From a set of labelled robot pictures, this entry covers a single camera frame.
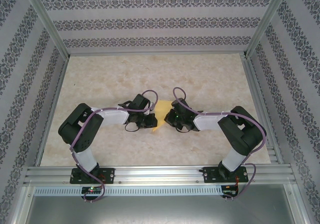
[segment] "striped wall panel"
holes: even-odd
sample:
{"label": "striped wall panel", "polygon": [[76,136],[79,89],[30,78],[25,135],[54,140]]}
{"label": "striped wall panel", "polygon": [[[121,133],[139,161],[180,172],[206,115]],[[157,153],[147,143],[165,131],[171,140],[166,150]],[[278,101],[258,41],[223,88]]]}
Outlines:
{"label": "striped wall panel", "polygon": [[10,221],[66,65],[28,0],[0,1],[0,224]]}
{"label": "striped wall panel", "polygon": [[244,51],[271,0],[41,0],[71,54]]}
{"label": "striped wall panel", "polygon": [[251,57],[311,223],[320,223],[319,29],[319,0],[282,0]]}

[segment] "black mounting plate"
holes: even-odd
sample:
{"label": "black mounting plate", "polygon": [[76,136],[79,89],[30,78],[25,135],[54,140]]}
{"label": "black mounting plate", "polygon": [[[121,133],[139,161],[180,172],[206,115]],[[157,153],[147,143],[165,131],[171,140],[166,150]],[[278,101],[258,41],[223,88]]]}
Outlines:
{"label": "black mounting plate", "polygon": [[203,173],[204,183],[235,183],[236,177],[239,178],[239,183],[247,183],[249,181],[247,169],[244,166],[240,166],[227,180],[219,174],[217,166],[204,167],[200,171]]}
{"label": "black mounting plate", "polygon": [[[115,179],[115,169],[100,167],[96,177],[104,184],[113,184]],[[99,184],[99,182],[85,174],[79,168],[73,168],[70,176],[70,184]]]}

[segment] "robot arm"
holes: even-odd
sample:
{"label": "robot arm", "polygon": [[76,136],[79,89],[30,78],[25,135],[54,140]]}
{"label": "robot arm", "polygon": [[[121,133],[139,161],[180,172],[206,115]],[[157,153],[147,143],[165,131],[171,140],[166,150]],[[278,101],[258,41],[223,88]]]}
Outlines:
{"label": "robot arm", "polygon": [[[81,128],[79,122],[84,123],[88,116],[96,110],[98,108],[90,108],[85,103],[81,103],[76,107],[58,130],[58,134],[63,138],[65,143],[71,145]],[[128,117],[129,113],[124,110],[105,110],[98,112],[91,118],[74,146],[74,155],[79,164],[87,172],[91,172],[99,166],[90,148],[98,129],[107,125],[124,124],[128,120]]]}
{"label": "robot arm", "polygon": [[[133,101],[119,104],[116,107],[118,109],[102,110],[94,114],[87,123],[76,145],[73,147],[78,164],[87,172],[96,176],[95,172],[99,169],[99,164],[93,156],[90,145],[100,127],[128,123],[135,123],[138,129],[156,127],[158,122],[154,113],[145,114],[143,112],[122,110],[124,108],[128,110],[143,110],[150,104],[147,98],[138,94]],[[62,137],[63,141],[71,145],[81,129],[79,123],[84,123],[87,118],[97,110],[99,110],[99,108],[91,108],[85,103],[79,104],[58,130],[58,134]]]}
{"label": "robot arm", "polygon": [[[179,98],[178,100],[186,107],[189,107],[183,98]],[[225,181],[234,176],[245,158],[263,140],[263,135],[259,128],[244,118],[223,114],[196,114],[190,108],[187,109],[182,106],[177,100],[172,102],[171,105],[172,109],[164,119],[170,126],[178,130],[186,127],[189,131],[196,132],[203,130],[223,131],[232,146],[230,152],[218,165],[218,173]],[[230,112],[246,116],[257,122],[241,106],[236,106]],[[265,129],[262,126],[260,127],[263,129],[264,134],[266,134]]]}

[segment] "white plastic strip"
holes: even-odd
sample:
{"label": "white plastic strip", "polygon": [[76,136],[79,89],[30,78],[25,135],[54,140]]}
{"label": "white plastic strip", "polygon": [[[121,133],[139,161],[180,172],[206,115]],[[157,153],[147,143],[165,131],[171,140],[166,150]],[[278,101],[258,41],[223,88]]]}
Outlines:
{"label": "white plastic strip", "polygon": [[[81,186],[46,186],[36,187],[35,197],[69,197],[81,196]],[[108,186],[105,196],[206,196],[222,195],[221,185],[195,185],[195,186]]]}
{"label": "white plastic strip", "polygon": [[87,171],[91,172],[96,167],[97,161],[90,146],[82,152],[74,153],[79,164]]}
{"label": "white plastic strip", "polygon": [[236,152],[235,149],[231,148],[228,155],[222,160],[222,164],[230,171],[233,172],[236,170],[246,158],[245,155],[241,155]]}
{"label": "white plastic strip", "polygon": [[[99,108],[96,107],[91,108],[91,110],[93,111],[96,111],[98,109]],[[97,114],[103,117],[103,121],[100,127],[114,124],[124,124],[129,117],[129,113],[124,110],[105,110],[98,112]]]}
{"label": "white plastic strip", "polygon": [[218,121],[227,115],[197,115],[193,120],[199,131],[203,130],[221,130]]}

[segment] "black bracket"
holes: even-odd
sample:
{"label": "black bracket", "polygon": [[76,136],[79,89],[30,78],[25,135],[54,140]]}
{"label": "black bracket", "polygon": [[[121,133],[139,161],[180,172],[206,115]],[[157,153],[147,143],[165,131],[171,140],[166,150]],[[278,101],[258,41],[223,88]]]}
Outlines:
{"label": "black bracket", "polygon": [[[143,110],[148,105],[148,108],[151,105],[151,102],[149,99],[145,98],[143,95],[138,94],[133,99],[133,101],[128,100],[122,104],[118,104],[118,106],[126,109],[131,110]],[[158,125],[158,120],[156,119],[156,114],[150,113],[146,115],[143,112],[135,112],[135,111],[128,111],[129,117],[126,120],[126,125],[129,123],[135,123],[137,130],[142,128],[155,128]]]}
{"label": "black bracket", "polygon": [[[179,101],[186,105],[188,104],[185,99],[179,98]],[[172,109],[166,114],[164,121],[168,123],[171,127],[175,128],[178,132],[186,127],[188,131],[199,132],[196,125],[194,124],[194,119],[197,116],[193,111],[188,110],[182,106],[177,100],[171,103]]]}
{"label": "black bracket", "polygon": [[[243,107],[236,106],[230,112],[241,114],[256,121]],[[232,148],[242,156],[249,153],[262,141],[263,136],[260,130],[252,122],[233,115],[227,115],[218,121],[218,125],[223,131],[225,137],[230,142]],[[260,125],[264,134],[266,130]]]}
{"label": "black bracket", "polygon": [[[89,107],[85,103],[79,104],[73,110],[73,112],[62,123],[58,130],[58,134],[62,137],[65,143],[70,145],[72,144],[81,129],[81,125],[79,125],[79,122],[84,123],[91,113],[93,113],[91,107]],[[76,153],[83,152],[91,145],[103,120],[104,118],[99,114],[95,114],[90,119],[87,126],[83,130],[79,140],[73,147]]]}
{"label": "black bracket", "polygon": [[239,183],[247,183],[249,181],[247,169],[244,166],[240,166],[227,179],[224,179],[219,174],[219,167],[217,166],[204,167],[199,172],[203,173],[204,183],[235,183],[237,177]]}
{"label": "black bracket", "polygon": [[[97,174],[94,176],[104,184],[113,184],[115,179],[115,169],[100,167]],[[73,168],[70,176],[70,184],[99,184],[99,182],[88,176],[81,169]]]}

